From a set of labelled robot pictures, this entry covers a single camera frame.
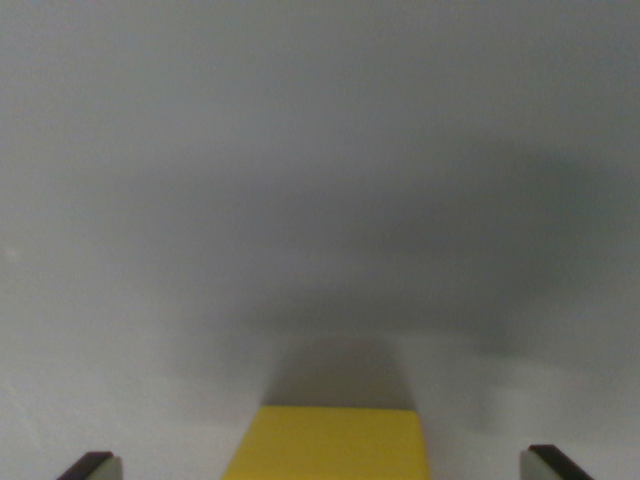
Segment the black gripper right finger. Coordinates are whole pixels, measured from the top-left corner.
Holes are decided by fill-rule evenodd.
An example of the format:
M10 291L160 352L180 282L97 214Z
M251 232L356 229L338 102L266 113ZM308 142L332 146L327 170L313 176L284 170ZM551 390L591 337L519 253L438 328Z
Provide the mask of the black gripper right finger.
M530 445L520 453L521 480L594 480L552 444Z

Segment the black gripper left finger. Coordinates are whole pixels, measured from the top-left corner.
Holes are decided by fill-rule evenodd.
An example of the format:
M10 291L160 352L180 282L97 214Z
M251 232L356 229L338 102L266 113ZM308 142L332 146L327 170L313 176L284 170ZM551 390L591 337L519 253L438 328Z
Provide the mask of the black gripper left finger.
M123 462L110 451L87 452L58 480L122 480Z

